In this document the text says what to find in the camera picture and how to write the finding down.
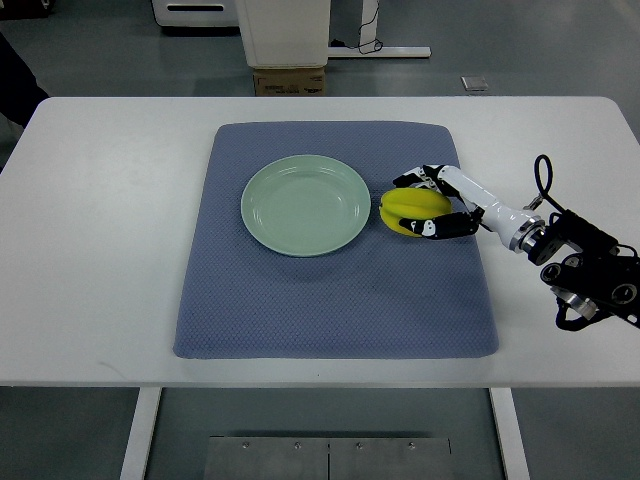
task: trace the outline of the person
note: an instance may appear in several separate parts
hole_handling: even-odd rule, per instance
[[[47,98],[27,64],[0,33],[0,113],[24,128]]]

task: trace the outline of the wire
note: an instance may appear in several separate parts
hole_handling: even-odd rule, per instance
[[[542,179],[540,176],[540,163],[544,161],[545,166],[547,167],[547,184],[542,186]],[[558,210],[560,213],[564,213],[566,210],[556,202],[551,195],[549,195],[549,191],[551,190],[551,184],[553,183],[553,166],[551,165],[551,160],[546,155],[539,155],[536,158],[535,163],[533,164],[533,173],[536,177],[536,186],[538,187],[538,192],[540,196],[544,198],[547,202],[549,202],[553,207]]]
[[[631,253],[633,254],[634,258],[638,258],[638,251],[633,248],[630,245],[622,245],[621,243],[618,244],[618,248],[626,248],[627,250],[631,250]]]
[[[371,20],[369,20],[367,23],[363,23],[362,25],[360,25],[360,28],[358,28],[358,37],[360,37],[362,35],[362,29],[364,27],[366,27],[367,25],[371,25],[373,22],[376,21],[376,19],[378,18],[378,12],[380,11],[380,0],[377,1],[376,4],[376,11],[373,14],[373,18]],[[368,52],[363,52],[362,51],[362,47],[366,47],[367,45],[371,45],[373,43],[373,50],[368,51]],[[374,53],[374,52],[379,52],[380,50],[382,50],[383,47],[383,43],[378,40],[378,38],[374,38],[373,40],[370,40],[368,42],[365,43],[360,43],[358,42],[358,45],[351,47],[349,45],[345,45],[344,42],[341,42],[339,40],[333,40],[331,42],[331,46],[335,46],[335,47],[346,47],[350,50],[358,50],[360,52],[361,55],[368,55],[370,53]]]

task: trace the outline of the light green plate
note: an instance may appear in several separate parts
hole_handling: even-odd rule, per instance
[[[242,194],[242,220],[276,252],[311,257],[353,240],[367,223],[369,189],[351,167],[320,155],[277,160],[256,173]]]

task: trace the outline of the blue placemat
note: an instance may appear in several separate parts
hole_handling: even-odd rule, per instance
[[[368,223],[320,257],[272,252],[246,230],[249,179],[282,157],[318,154],[354,168]],[[174,352],[186,358],[453,358],[498,348],[473,237],[396,234],[377,207],[422,164],[458,166],[449,131],[407,122],[265,122],[218,130],[185,277]]]

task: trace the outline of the robotic hand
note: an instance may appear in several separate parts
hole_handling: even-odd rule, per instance
[[[547,166],[547,185],[540,180],[540,163]],[[570,210],[561,207],[549,190],[553,178],[551,161],[540,155],[535,162],[539,195],[517,210],[504,205],[484,187],[450,165],[414,168],[396,178],[396,187],[428,188],[464,202],[467,212],[454,212],[430,220],[402,218],[399,225],[414,234],[438,240],[473,235],[482,225],[495,232],[502,244],[516,253],[525,252],[535,265],[543,265],[563,245],[576,253],[561,263],[543,267],[540,278],[557,297],[556,325],[578,331],[612,315],[640,328],[640,259],[635,249],[621,245]],[[534,213],[544,200],[557,212],[549,223]],[[620,255],[621,249],[631,255]],[[567,319],[572,309],[580,315]]]

